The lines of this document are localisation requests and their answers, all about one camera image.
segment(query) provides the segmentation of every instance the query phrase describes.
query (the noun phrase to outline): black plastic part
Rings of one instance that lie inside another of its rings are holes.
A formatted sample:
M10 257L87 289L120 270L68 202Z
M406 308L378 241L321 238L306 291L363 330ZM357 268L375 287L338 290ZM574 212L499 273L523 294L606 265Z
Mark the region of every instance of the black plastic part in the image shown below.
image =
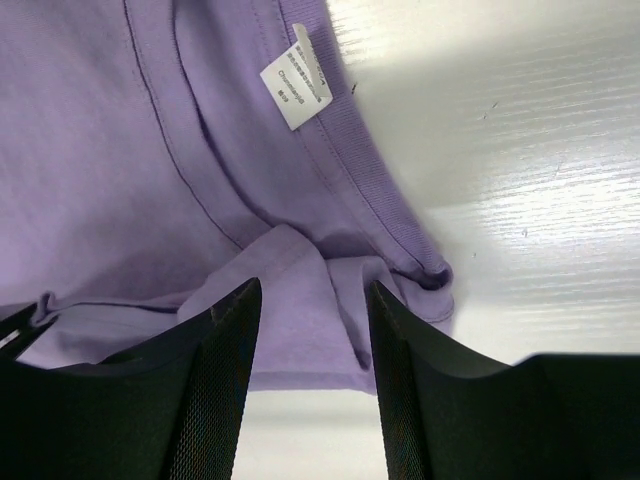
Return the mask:
M0 358L0 476L227 480L260 317L253 280L100 365Z
M542 354L509 367L381 284L369 320L389 478L640 478L640 356Z

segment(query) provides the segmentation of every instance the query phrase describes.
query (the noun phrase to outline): lavender fabric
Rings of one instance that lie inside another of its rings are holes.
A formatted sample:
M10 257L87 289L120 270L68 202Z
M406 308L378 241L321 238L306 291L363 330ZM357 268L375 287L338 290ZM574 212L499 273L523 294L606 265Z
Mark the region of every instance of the lavender fabric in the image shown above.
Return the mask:
M296 22L335 99L291 132L259 73ZM448 329L449 266L358 115L322 0L5 0L0 74L0 305L57 318L20 361L99 362L254 276L254 390L374 391L374 280Z

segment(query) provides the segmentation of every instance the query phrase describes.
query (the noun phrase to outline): white table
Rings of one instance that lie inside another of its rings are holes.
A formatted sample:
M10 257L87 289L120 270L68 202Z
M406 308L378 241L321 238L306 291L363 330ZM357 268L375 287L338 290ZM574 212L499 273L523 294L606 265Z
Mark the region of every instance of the white table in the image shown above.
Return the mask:
M329 7L374 140L454 267L455 338L510 363L640 352L640 2ZM383 480L381 438L373 398L252 394L234 478Z

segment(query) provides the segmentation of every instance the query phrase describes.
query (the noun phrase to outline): care label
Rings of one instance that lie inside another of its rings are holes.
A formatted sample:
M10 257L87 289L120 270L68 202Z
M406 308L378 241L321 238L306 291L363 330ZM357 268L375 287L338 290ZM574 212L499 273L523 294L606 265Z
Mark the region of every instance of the care label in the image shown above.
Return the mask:
M293 31L298 41L260 73L291 130L333 100L306 28L297 23Z

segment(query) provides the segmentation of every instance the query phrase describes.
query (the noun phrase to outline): seam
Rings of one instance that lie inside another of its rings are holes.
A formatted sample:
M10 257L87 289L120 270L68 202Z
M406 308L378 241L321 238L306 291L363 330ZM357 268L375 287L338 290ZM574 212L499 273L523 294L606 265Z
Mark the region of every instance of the seam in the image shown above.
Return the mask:
M200 201L200 199L196 195L195 191L193 190L193 187L189 184L189 182L187 181L187 179L184 177L184 175L182 173L182 168L180 167L181 162L179 161L178 154L177 154L176 149L175 149L175 147L173 145L173 142L171 140L171 136L169 135L169 132L168 132L168 130L166 128L166 125L165 125L165 122L164 122L164 119L163 119L164 118L164 114L163 114L162 108L160 107L160 104L158 102L158 96L156 95L155 90L153 88L153 85L152 85L152 82L151 82L151 76L149 75L147 66L144 63L142 52L140 51L140 48L139 48L139 43L138 43L138 40L137 40L136 31L135 31L134 22L133 22L133 16L131 15L131 12L129 10L129 0L123 0L123 7L124 7L124 15L125 15L125 20L126 20L126 23L127 23L127 27L129 29L129 33L131 35L131 46L132 46L132 49L133 49L134 58L135 58L135 61L136 61L136 64L137 64L138 68L140 69L140 76L142 78L142 85L139 84L139 88L143 87L144 90L146 91L146 93L148 94L149 98L150 98L150 102L149 103L150 103L151 108L152 108L152 110L154 112L154 115L156 117L156 121L158 122L158 126L159 126L159 129L160 129L160 136L162 137L162 140L164 142L165 148L167 150L167 154L169 155L169 159L171 160L171 163L173 164L174 168L176 169L176 172L177 172L178 176L180 177L180 179L182 180L184 185L187 187L187 189L191 193L192 198L200 206L200 208L202 209L204 214L207 216L207 218L211 221L211 223L213 223L213 225L215 225L222 232L222 234L225 237L227 237L227 239L229 239L229 241L231 241L238 248L242 249L242 245L238 241L238 239L232 237L226 231L226 229L222 228L222 226L218 225L218 223L214 220L213 216L209 213L207 208Z
M279 24L280 24L280 38L285 42L285 43L290 43L291 39L289 38L289 34L287 32L287 27L284 23L284 15L282 12L282 6L279 2L279 0L271 0L271 3L274 7L274 10L276 12L276 18L279 20ZM253 5L252 2L252 8L254 10L254 14L256 14L257 16L257 12L255 10L255 7ZM259 27L262 30L263 25L262 23L259 23ZM314 123L315 123L315 128L316 131L319 133L320 137L322 138L323 142L325 143L325 145L327 145L327 148L329 150L329 152L331 153L331 156L333 157L333 159L338 163L340 169L342 170L342 172L345 174L346 178L348 179L352 190L355 192L357 199L360 201L360 203L370 212L370 214L373 216L373 218L375 218L375 220L377 221L378 225L380 227L382 227L384 233L386 233L386 236L398 247L400 247L402 249L403 252L405 252L405 254L408 256L409 260L411 263L414 264L414 267L418 267L421 271L426 273L426 270L424 268L424 265L422 265L422 263L420 261L418 261L417 258L415 258L410 252L408 252L406 250L406 248L404 248L404 246L398 242L398 240L391 234L391 232L389 231L389 229L387 228L387 226L384 224L384 222L380 219L380 217L378 216L378 214L375 212L375 210L373 209L373 207L371 206L371 204L369 203L369 201L367 200L367 198L363 195L362 191L360 190L360 188L358 188L357 184L355 183L353 176L351 175L351 173L348 171L348 169L346 168L346 166L344 165L344 163L342 162L342 160L340 159L340 156L337 154L337 152L335 151L335 146L333 145L333 142L331 142L331 140L328 138L328 136L326 135L326 130L324 128L324 126L322 125L322 122L320 121L320 119L316 116L314 119ZM351 208L348 207L348 205L344 202L344 200L342 200L342 198L340 198L337 193L335 192L335 189L333 188L333 185L331 184L331 182L329 181L329 179L322 173L322 171L320 170L320 167L318 166L318 163L316 161L316 159L314 158L314 156L312 155L311 151L308 148L307 143L305 142L304 138L302 137L302 134L298 131L298 132L294 132L294 134L300 139L300 142L302 143L307 156L309 157L309 159L311 160L313 166L314 166L314 171L316 172L316 175L318 175L318 177L322 180L322 183L325 185L325 187L327 188L327 190L329 191L329 193L331 193L331 195L340 203L340 205L342 205L343 210L346 211L349 216L352 218L352 220L358 225L361 233L365 236L365 238L367 239L367 243L369 244L369 246L383 259L385 260L388 264L390 264L393 268L397 269L398 271L402 271L403 269L399 267L399 265L397 264L397 262L393 261L391 258L389 258L387 255L385 255L382 251L381 248L379 248L376 245L376 242L374 241L374 239L371 237L371 235L369 234L369 232L367 232L366 229L362 228L362 224L358 221L357 216L354 214L354 212L351 210Z

